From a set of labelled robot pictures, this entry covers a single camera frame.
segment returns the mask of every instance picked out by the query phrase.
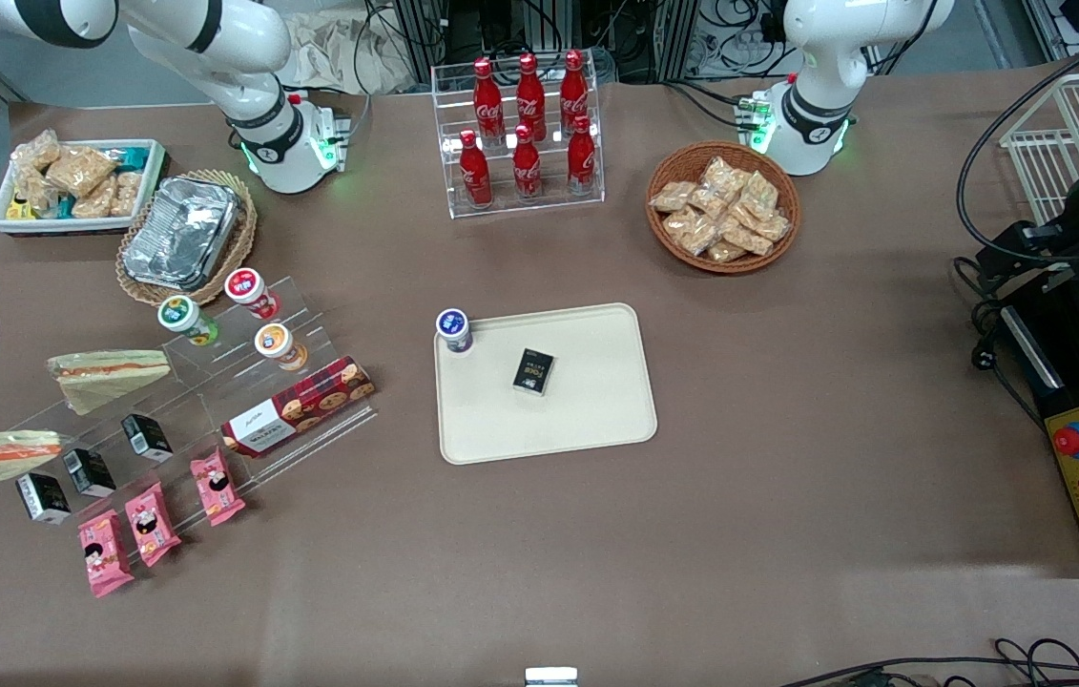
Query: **small black box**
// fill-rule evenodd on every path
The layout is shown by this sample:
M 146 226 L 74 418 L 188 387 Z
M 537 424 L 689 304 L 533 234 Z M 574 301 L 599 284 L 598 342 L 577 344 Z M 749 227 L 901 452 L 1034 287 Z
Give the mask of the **small black box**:
M 129 414 L 124 417 L 124 435 L 133 443 L 133 451 L 137 456 L 161 464 L 174 455 L 169 442 L 165 440 L 165 434 L 161 431 L 161 425 L 153 418 L 138 416 L 136 413 Z
M 518 363 L 518 373 L 514 375 L 514 388 L 543 396 L 544 387 L 548 386 L 552 361 L 556 361 L 556 358 L 548 356 L 547 353 L 524 349 L 522 361 Z
M 21 504 L 26 506 L 26 514 L 35 522 L 58 525 L 72 512 L 64 490 L 54 477 L 28 472 L 17 478 L 17 493 Z
M 69 479 L 79 494 L 103 497 L 115 493 L 115 480 L 97 452 L 72 449 L 64 453 L 64 469 L 69 470 Z

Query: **red emergency stop button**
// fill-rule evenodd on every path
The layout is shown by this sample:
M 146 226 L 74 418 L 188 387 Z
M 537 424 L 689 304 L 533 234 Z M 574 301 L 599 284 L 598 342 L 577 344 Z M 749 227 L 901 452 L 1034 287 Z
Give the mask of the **red emergency stop button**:
M 1064 453 L 1079 459 L 1079 422 L 1070 422 L 1052 434 L 1052 444 Z

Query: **table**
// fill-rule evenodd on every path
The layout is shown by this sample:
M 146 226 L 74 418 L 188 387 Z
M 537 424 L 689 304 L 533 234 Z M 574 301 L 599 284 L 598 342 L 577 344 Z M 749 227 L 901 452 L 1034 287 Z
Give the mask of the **table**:
M 696 273 L 650 235 L 650 170 L 727 135 L 669 91 L 605 87 L 605 204 L 459 222 L 429 100 L 374 99 L 346 174 L 298 196 L 251 184 L 251 265 L 306 288 L 381 414 L 107 600 L 77 544 L 0 485 L 0 686 L 518 684 L 530 665 L 596 687 L 775 686 L 988 656 L 1002 634 L 1079 649 L 1066 495 L 1039 430 L 971 369 L 947 277 L 975 250 L 953 212 L 962 156 L 1041 73 L 874 79 L 847 148 L 797 181 L 797 244 L 749 277 Z M 15 120 L 15 140 L 153 137 L 174 170 L 250 178 L 208 106 Z M 992 231 L 1026 215 L 1001 160 L 971 181 Z M 167 338 L 117 287 L 117 243 L 0 237 L 0 426 L 58 399 L 46 357 Z M 613 301 L 639 313 L 653 440 L 445 464 L 436 312 Z

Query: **pink snack package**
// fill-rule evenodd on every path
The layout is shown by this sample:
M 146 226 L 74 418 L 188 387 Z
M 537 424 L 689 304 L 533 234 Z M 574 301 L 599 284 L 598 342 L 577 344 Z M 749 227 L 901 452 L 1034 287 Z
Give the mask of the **pink snack package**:
M 174 547 L 182 542 L 169 526 L 169 516 L 165 512 L 165 499 L 161 496 L 161 482 L 146 489 L 145 493 L 124 504 L 128 522 L 133 523 L 136 547 L 141 551 L 141 561 L 151 566 Z
M 200 503 L 208 513 L 208 525 L 220 525 L 246 508 L 245 500 L 234 493 L 229 473 L 220 449 L 207 458 L 191 461 L 191 476 L 195 478 L 195 489 L 200 489 Z
M 90 591 L 100 597 L 133 581 L 127 555 L 120 545 L 120 514 L 107 511 L 79 527 L 81 548 L 85 549 L 85 573 Z

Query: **yogurt bottle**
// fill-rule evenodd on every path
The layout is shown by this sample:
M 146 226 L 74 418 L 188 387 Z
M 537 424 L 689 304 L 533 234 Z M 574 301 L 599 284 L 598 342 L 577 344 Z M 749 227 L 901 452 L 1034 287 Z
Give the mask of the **yogurt bottle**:
M 200 305 L 186 296 L 172 296 L 161 301 L 159 322 L 169 331 L 191 339 L 195 346 L 208 346 L 217 341 L 217 320 L 206 316 Z
M 255 335 L 255 349 L 260 356 L 276 360 L 282 370 L 295 371 L 306 367 L 306 346 L 293 341 L 293 332 L 282 325 L 265 325 Z
M 438 316 L 438 335 L 445 340 L 452 353 L 465 353 L 470 348 L 470 320 L 460 308 L 441 311 Z
M 281 311 L 281 297 L 252 269 L 237 269 L 226 277 L 226 296 L 251 311 L 256 318 L 273 318 Z

